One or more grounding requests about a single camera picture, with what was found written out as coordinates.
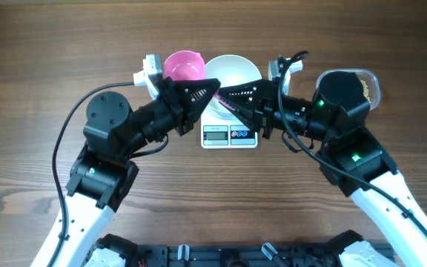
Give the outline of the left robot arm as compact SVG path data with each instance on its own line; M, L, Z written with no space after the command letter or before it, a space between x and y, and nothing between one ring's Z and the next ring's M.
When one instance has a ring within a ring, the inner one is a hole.
M61 210L33 266L81 266L139 173L133 159L154 154L145 146L166 145L172 130L180 136L192 130L220 82L163 79L156 83L159 95L137 110L117 86L86 95L85 143L66 187L56 188Z

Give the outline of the pink plastic scoop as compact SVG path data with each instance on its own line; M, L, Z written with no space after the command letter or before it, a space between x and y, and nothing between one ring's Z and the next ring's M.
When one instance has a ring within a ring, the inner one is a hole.
M165 60L163 73L174 81L207 79L206 64L200 53L181 50L171 54Z

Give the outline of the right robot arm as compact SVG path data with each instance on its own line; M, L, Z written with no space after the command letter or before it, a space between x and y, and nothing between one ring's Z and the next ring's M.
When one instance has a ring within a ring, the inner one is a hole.
M282 83L260 79L219 90L219 101L252 131L287 133L320 164L374 222L407 266L427 266L427 216L396 162L365 126L370 103L351 71L324 75L307 101L282 93Z

